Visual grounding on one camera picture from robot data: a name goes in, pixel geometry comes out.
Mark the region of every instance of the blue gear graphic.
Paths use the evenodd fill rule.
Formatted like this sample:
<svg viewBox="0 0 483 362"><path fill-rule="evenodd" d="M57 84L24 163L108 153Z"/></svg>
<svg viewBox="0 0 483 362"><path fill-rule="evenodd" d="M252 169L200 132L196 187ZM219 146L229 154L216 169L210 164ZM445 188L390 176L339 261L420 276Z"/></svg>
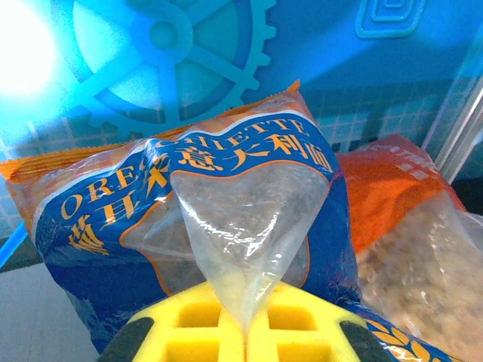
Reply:
<svg viewBox="0 0 483 362"><path fill-rule="evenodd" d="M236 6L238 18L241 17L235 59L231 62L193 40L196 24L206 21L207 15L209 17L230 2ZM130 33L132 42L96 72L85 61L78 44L74 27L75 3L123 26ZM67 92L64 106L67 112L82 106L91 113L91 126L100 127L108 122L117 127L118 138L125 140L130 132L147 137L210 118L243 104L242 94L260 86L254 74L259 66L267 66L270 62L263 48L265 40L275 36L276 29L266 25L266 11L276 0L199 0L184 10L167 0L128 0L127 3L130 7L118 0L51 0L55 36L65 60L60 82ZM196 104L179 106L176 67L186 60L222 77L205 97L208 100L205 103L210 104L208 109ZM109 89L140 64L158 70L160 109L137 106ZM181 113L187 116L181 119Z"/></svg>

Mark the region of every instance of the orange bag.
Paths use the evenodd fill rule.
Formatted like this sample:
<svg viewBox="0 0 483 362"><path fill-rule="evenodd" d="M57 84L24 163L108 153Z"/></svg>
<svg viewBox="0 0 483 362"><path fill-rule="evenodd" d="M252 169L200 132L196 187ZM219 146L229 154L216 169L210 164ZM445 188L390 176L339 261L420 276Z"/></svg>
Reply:
<svg viewBox="0 0 483 362"><path fill-rule="evenodd" d="M399 135L339 154L346 176L356 253L393 229L419 203L446 191L465 210L429 155Z"/></svg>

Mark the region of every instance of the plastic bag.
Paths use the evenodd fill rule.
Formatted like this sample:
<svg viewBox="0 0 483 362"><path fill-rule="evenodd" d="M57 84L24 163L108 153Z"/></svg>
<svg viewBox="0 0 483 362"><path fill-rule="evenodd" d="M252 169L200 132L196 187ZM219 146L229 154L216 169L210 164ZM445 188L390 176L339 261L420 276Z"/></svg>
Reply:
<svg viewBox="0 0 483 362"><path fill-rule="evenodd" d="M242 325L282 275L358 299L345 180L297 89L158 138L0 164L98 351L205 276Z"/></svg>
<svg viewBox="0 0 483 362"><path fill-rule="evenodd" d="M346 176L356 253L439 192L446 191L454 206L465 210L429 155L404 137L392 135L337 158Z"/></svg>
<svg viewBox="0 0 483 362"><path fill-rule="evenodd" d="M483 360L483 253L445 193L357 258L364 303L428 343Z"/></svg>
<svg viewBox="0 0 483 362"><path fill-rule="evenodd" d="M342 301L343 308L363 318L391 360L395 362L463 362L461 359L406 333L372 309L353 301Z"/></svg>

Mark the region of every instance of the yellow plastic grid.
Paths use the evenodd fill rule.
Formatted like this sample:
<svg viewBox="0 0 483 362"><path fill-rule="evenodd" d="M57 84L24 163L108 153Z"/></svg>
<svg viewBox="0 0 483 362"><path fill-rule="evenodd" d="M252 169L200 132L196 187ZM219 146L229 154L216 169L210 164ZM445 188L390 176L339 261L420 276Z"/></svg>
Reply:
<svg viewBox="0 0 483 362"><path fill-rule="evenodd" d="M359 362L340 322L366 327L356 315L287 284L268 298L247 341L208 283L149 307L130 322L144 317L155 323L134 362Z"/></svg>

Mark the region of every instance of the bright light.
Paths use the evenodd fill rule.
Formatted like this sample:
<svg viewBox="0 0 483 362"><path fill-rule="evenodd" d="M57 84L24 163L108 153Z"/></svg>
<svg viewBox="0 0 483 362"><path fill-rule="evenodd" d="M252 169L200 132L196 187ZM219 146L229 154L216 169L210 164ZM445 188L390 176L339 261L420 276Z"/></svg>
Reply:
<svg viewBox="0 0 483 362"><path fill-rule="evenodd" d="M54 41L35 13L19 0L0 1L0 94L42 90L54 67Z"/></svg>

